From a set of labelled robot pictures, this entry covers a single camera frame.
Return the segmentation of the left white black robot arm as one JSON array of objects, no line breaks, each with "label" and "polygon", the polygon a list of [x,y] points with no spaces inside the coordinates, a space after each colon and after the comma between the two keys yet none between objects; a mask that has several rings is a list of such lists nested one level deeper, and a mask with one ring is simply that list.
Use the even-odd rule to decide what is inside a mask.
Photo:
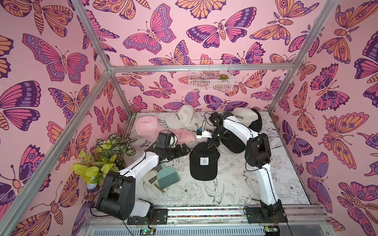
[{"label": "left white black robot arm", "polygon": [[96,210],[120,220],[136,217],[138,221],[150,222],[154,214],[153,204],[136,198],[136,184],[162,161],[171,161],[190,152],[186,144],[178,144],[174,133],[168,130],[160,132],[141,158],[117,173],[106,175]]}]

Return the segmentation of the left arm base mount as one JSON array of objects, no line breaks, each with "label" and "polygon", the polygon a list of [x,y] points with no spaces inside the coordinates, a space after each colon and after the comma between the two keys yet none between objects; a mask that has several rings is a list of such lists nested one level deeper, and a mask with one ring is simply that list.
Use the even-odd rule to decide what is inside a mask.
[{"label": "left arm base mount", "polygon": [[130,216],[127,219],[128,225],[166,225],[168,220],[167,208],[153,208],[146,216]]}]

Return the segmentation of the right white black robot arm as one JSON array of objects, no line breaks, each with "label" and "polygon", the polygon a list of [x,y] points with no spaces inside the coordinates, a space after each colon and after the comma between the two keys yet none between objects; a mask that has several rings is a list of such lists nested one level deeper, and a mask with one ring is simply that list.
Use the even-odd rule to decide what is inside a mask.
[{"label": "right white black robot arm", "polygon": [[258,133],[242,124],[231,112],[214,112],[209,121],[214,126],[208,145],[218,147],[220,140],[228,131],[236,135],[245,145],[246,165],[251,166],[251,172],[256,173],[260,188],[261,213],[258,218],[262,222],[284,222],[287,217],[282,203],[277,196],[271,176],[271,149],[268,136]]}]

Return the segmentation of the plain black cap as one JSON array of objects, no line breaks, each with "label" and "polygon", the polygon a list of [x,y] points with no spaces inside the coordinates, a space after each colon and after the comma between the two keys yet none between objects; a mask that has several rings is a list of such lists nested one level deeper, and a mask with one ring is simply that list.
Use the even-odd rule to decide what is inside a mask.
[{"label": "plain black cap", "polygon": [[233,153],[242,153],[246,149],[246,145],[243,141],[231,131],[227,131],[220,141]]}]

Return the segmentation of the black cap with white patch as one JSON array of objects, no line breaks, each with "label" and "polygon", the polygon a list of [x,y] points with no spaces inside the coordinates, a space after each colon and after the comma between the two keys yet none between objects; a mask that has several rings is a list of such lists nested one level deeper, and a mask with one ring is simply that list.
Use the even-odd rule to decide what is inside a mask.
[{"label": "black cap with white patch", "polygon": [[212,181],[218,174],[220,153],[216,147],[199,143],[190,153],[190,173],[198,181]]}]

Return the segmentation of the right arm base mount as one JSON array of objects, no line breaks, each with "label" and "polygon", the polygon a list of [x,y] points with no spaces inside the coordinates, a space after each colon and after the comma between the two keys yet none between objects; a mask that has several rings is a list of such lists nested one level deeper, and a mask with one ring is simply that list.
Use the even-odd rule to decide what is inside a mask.
[{"label": "right arm base mount", "polygon": [[244,207],[248,223],[287,223],[288,219],[281,209],[270,211],[264,207]]}]

